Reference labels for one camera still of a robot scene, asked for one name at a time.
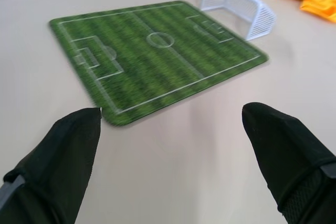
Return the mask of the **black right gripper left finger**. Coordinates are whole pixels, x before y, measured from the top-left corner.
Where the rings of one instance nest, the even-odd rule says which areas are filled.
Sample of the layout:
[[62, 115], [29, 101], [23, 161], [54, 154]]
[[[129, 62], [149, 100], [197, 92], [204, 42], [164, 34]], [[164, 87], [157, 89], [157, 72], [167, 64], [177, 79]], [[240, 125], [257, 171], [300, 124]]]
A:
[[101, 133], [100, 108], [72, 112], [5, 174], [1, 223], [75, 223]]

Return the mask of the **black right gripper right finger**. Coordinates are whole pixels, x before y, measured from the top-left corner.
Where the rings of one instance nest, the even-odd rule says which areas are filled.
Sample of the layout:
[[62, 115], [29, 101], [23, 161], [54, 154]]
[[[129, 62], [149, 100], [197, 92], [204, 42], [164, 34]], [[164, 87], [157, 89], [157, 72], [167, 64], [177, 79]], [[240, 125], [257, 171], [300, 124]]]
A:
[[335, 223], [335, 155], [299, 119], [266, 104], [245, 104], [242, 122], [286, 222]]

